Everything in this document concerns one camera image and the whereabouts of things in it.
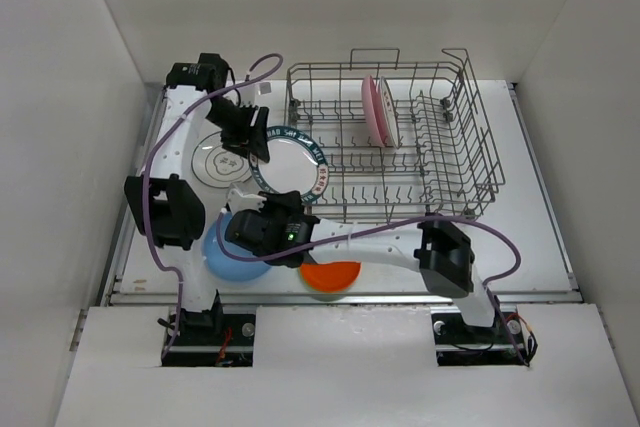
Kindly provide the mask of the white plate dark patterned rim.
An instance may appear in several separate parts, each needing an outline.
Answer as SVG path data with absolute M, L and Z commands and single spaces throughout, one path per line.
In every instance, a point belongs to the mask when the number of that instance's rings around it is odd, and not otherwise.
M 285 194 L 297 191 L 304 204 L 318 200 L 326 191 L 330 172 L 319 144 L 308 134 L 289 126 L 267 128 L 270 160 L 249 157 L 251 175 L 262 191 Z

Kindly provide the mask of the white plate green rim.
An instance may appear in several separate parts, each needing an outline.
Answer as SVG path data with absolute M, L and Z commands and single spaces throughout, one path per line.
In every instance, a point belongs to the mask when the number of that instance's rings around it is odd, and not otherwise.
M 204 137 L 191 159 L 196 179 L 208 187 L 227 188 L 251 177 L 248 161 L 223 148 L 220 132 Z

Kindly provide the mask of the blue plate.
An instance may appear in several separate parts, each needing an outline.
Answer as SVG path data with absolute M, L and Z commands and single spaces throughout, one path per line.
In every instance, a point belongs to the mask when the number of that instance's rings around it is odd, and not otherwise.
M 232 284 L 246 284 L 264 276 L 271 266 L 264 262 L 242 262 L 225 255 L 217 239 L 217 228 L 224 235 L 231 220 L 225 214 L 220 222 L 215 221 L 207 231 L 201 246 L 204 264 L 216 278 Z

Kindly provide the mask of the pink plate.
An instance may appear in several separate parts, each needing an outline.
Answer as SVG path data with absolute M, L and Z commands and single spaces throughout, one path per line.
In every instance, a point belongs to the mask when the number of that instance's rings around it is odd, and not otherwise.
M 373 145 L 381 148 L 386 147 L 387 134 L 380 127 L 377 117 L 380 98 L 376 90 L 375 81 L 370 75 L 365 76 L 362 80 L 361 100 L 365 122 Z

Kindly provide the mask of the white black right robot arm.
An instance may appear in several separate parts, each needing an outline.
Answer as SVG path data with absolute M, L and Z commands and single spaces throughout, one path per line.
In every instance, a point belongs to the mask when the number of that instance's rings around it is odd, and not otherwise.
M 372 263 L 421 275 L 426 290 L 450 299 L 465 333 L 487 340 L 500 326 L 492 297 L 474 270 L 465 217 L 427 215 L 368 227 L 306 213 L 298 192 L 227 194 L 231 219 L 222 237 L 248 251 L 246 262 L 298 268 L 303 264 Z

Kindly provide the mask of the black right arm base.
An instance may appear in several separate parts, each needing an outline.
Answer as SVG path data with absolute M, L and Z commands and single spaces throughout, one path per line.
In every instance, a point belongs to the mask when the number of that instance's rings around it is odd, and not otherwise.
M 490 328 L 472 327 L 459 313 L 437 312 L 432 328 L 439 367 L 529 366 L 539 343 L 517 311 L 505 312 L 506 324 L 496 317 Z

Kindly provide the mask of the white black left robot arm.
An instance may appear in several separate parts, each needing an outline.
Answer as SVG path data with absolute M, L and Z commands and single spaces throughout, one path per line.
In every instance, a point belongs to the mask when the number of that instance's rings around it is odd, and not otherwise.
M 191 185 L 191 156 L 201 126 L 218 127 L 224 151 L 268 161 L 269 110 L 255 105 L 250 91 L 282 64 L 281 54 L 266 54 L 236 81 L 226 60 L 203 53 L 194 63 L 175 63 L 165 77 L 158 138 L 141 173 L 126 178 L 124 193 L 156 266 L 177 278 L 176 311 L 165 324 L 172 335 L 190 313 L 189 331 L 201 343 L 217 341 L 224 329 L 223 318 L 211 310 L 215 296 L 205 291 L 205 268 L 189 257 L 206 225 L 206 207 Z

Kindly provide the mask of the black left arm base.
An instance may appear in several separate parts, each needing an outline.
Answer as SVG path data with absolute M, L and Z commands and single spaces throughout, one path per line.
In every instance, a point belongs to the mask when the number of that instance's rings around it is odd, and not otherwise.
M 162 367 L 253 366 L 256 315 L 225 314 L 221 327 L 196 326 L 181 314 L 180 332 L 161 359 Z

